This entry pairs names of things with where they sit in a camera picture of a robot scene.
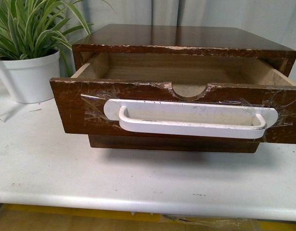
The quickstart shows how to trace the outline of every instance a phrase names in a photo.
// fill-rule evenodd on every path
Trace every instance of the wooden cabinet top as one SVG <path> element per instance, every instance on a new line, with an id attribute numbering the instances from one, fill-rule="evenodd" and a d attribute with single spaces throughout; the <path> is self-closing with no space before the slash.
<path id="1" fill-rule="evenodd" d="M 109 52 L 155 52 L 193 54 L 194 50 L 296 51 L 286 46 L 231 27 L 107 25 L 74 44 L 76 51 L 97 49 Z"/>

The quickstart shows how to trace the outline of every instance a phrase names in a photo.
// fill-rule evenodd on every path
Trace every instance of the clear tape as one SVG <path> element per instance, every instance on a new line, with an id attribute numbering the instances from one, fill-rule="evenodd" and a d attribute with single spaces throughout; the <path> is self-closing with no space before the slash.
<path id="1" fill-rule="evenodd" d="M 296 102 L 296 99 L 290 102 L 287 105 L 279 105 L 275 103 L 275 98 L 286 97 L 286 91 L 279 90 L 275 92 L 268 92 L 265 94 L 262 104 L 251 104 L 247 100 L 241 98 L 236 101 L 218 101 L 218 102 L 208 102 L 209 104 L 222 104 L 222 105 L 238 105 L 238 106 L 250 106 L 250 107 L 269 107 L 275 108 L 279 113 L 279 118 L 277 122 L 272 126 L 275 127 L 283 127 L 283 126 L 292 126 L 293 118 L 296 118 L 296 110 L 294 112 L 288 110 L 288 106 Z M 113 92 L 108 92 L 104 90 L 100 90 L 94 93 L 81 94 L 81 98 L 86 102 L 85 104 L 85 120 L 89 119 L 102 119 L 103 122 L 111 122 L 103 112 L 103 105 L 109 99 L 118 99 L 117 95 Z M 262 137 L 264 142 L 267 142 L 265 135 Z"/>

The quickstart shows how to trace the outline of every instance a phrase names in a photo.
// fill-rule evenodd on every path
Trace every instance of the spider plant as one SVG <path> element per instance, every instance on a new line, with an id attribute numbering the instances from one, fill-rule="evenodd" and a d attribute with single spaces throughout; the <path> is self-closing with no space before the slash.
<path id="1" fill-rule="evenodd" d="M 75 6 L 80 1 L 0 0 L 0 59 L 33 59 L 62 47 L 71 49 L 66 36 L 80 29 L 89 35 L 92 25 L 86 23 Z M 80 24 L 64 30 L 71 20 L 65 17 L 66 10 L 70 10 Z"/>

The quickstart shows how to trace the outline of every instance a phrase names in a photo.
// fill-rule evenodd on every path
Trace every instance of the white flower pot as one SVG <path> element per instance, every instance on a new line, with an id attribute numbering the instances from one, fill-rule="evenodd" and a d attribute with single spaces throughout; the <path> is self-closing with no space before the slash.
<path id="1" fill-rule="evenodd" d="M 52 99 L 49 83 L 60 76 L 59 51 L 36 59 L 0 60 L 0 79 L 12 99 L 19 103 L 37 103 Z"/>

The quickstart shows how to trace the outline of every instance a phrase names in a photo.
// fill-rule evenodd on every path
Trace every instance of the potted plant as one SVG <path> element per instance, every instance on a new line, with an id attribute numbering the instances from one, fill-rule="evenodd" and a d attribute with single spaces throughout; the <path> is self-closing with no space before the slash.
<path id="1" fill-rule="evenodd" d="M 75 7 L 79 1 L 0 0 L 0 78 L 15 101 L 53 98 L 49 79 L 60 76 L 60 48 L 71 49 L 66 35 L 79 29 L 90 34 L 91 24 Z M 80 25 L 63 30 L 68 9 Z"/>

